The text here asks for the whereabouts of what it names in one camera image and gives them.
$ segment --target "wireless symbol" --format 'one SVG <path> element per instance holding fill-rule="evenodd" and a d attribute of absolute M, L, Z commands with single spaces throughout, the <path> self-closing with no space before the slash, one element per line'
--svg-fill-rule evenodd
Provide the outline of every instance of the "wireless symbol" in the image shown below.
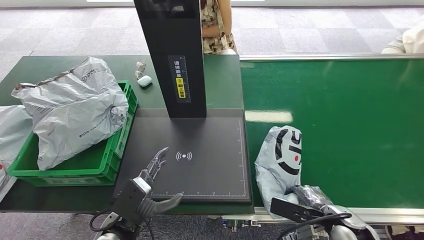
<path fill-rule="evenodd" d="M 176 153 L 175 158 L 177 161 L 180 161 L 181 159 L 187 159 L 189 161 L 192 160 L 193 154 L 191 151 L 187 152 L 186 154 L 181 153 L 180 151 Z"/>

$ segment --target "floral dress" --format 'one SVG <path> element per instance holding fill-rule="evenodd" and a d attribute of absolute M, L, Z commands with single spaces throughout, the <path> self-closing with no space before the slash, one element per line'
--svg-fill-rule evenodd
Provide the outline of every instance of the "floral dress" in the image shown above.
<path fill-rule="evenodd" d="M 203 53 L 218 54 L 226 49 L 232 49 L 237 53 L 233 34 L 225 34 L 224 22 L 217 0 L 206 0 L 200 14 L 202 28 L 218 25 L 221 32 L 221 35 L 217 37 L 203 37 Z"/>

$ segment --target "black cable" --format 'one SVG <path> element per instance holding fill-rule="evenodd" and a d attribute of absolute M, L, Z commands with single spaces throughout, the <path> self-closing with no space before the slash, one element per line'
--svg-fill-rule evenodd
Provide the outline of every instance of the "black cable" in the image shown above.
<path fill-rule="evenodd" d="M 152 227 L 150 227 L 150 220 L 147 222 L 146 219 L 144 219 L 144 222 L 146 223 L 147 229 L 150 232 L 151 240 L 155 240 L 155 236 L 153 236 Z"/>
<path fill-rule="evenodd" d="M 287 230 L 283 231 L 282 233 L 280 233 L 280 235 L 278 236 L 277 240 L 282 240 L 282 239 L 283 239 L 283 237 L 284 237 L 286 234 L 291 233 L 291 232 L 293 232 L 294 230 L 296 230 L 296 229 L 298 229 L 298 228 L 301 228 L 301 227 L 303 227 L 303 226 L 306 226 L 306 225 L 317 224 L 317 223 L 319 223 L 319 222 L 321 222 L 321 221 L 327 221 L 327 220 L 342 220 L 342 219 L 348 219 L 348 218 L 350 218 L 350 217 L 352 217 L 352 214 L 351 214 L 351 213 L 347 213 L 347 212 L 344 212 L 344 213 L 338 213 L 338 214 L 331 214 L 331 215 L 326 215 L 326 216 L 317 217 L 317 218 L 315 218 L 315 219 L 312 219 L 312 220 L 309 220 L 309 221 L 305 221 L 305 222 L 302 222 L 302 223 L 296 224 L 295 226 L 293 226 L 293 227 L 291 227 L 291 228 L 289 228 L 289 229 L 287 229 Z"/>
<path fill-rule="evenodd" d="M 105 230 L 110 229 L 113 225 L 115 225 L 115 224 L 119 221 L 120 216 L 117 216 L 117 218 L 116 218 L 115 220 L 113 220 L 113 222 L 109 223 L 108 225 L 106 225 L 106 226 L 104 226 L 104 227 L 101 227 L 101 228 L 95 228 L 95 227 L 93 226 L 93 222 L 94 222 L 94 220 L 95 220 L 98 216 L 100 216 L 100 215 L 102 215 L 102 214 L 104 214 L 104 213 L 106 213 L 106 212 L 108 212 L 108 211 L 110 211 L 110 209 L 107 209 L 107 210 L 104 210 L 104 211 L 99 211 L 98 213 L 96 213 L 96 214 L 95 214 L 95 215 L 91 218 L 90 223 L 89 223 L 89 227 L 90 227 L 90 229 L 91 229 L 92 231 L 94 231 L 94 232 L 103 232 L 103 231 L 105 231 Z"/>
<path fill-rule="evenodd" d="M 143 232 L 147 228 L 147 226 L 150 224 L 151 221 L 152 221 L 152 218 L 149 218 L 147 224 L 140 230 L 140 233 Z"/>

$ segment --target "green plastic crate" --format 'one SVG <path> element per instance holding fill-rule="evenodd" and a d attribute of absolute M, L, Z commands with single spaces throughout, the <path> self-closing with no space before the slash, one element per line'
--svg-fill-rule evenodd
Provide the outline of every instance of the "green plastic crate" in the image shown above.
<path fill-rule="evenodd" d="M 15 176 L 37 187 L 107 186 L 115 184 L 124 148 L 130 134 L 138 100 L 129 81 L 118 81 L 128 99 L 123 127 L 113 136 L 91 146 L 54 168 L 40 171 L 37 165 L 39 138 L 31 133 L 8 169 Z"/>

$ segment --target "gray carpet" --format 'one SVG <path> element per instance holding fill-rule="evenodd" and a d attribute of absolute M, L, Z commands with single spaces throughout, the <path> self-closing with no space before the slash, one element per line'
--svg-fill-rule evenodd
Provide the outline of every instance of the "gray carpet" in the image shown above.
<path fill-rule="evenodd" d="M 424 8 L 233 8 L 241 55 L 379 53 Z M 134 8 L 0 8 L 0 82 L 22 56 L 145 55 Z M 89 215 L 1 213 L 0 240 L 90 240 Z M 204 216 L 159 216 L 158 240 L 275 239 L 280 225 L 231 233 Z M 140 239 L 149 239 L 145 232 Z"/>
<path fill-rule="evenodd" d="M 0 239 L 91 240 L 95 234 L 88 227 L 90 219 L 90 215 L 2 213 Z M 151 226 L 156 240 L 270 240 L 276 239 L 283 229 L 282 225 L 267 224 L 231 232 L 222 227 L 219 219 L 205 216 L 158 216 Z M 149 231 L 142 232 L 138 239 L 151 239 Z"/>
<path fill-rule="evenodd" d="M 232 14 L 240 55 L 349 54 L 380 53 L 424 8 L 234 7 Z M 132 7 L 0 8 L 0 81 L 22 56 L 148 53 Z"/>

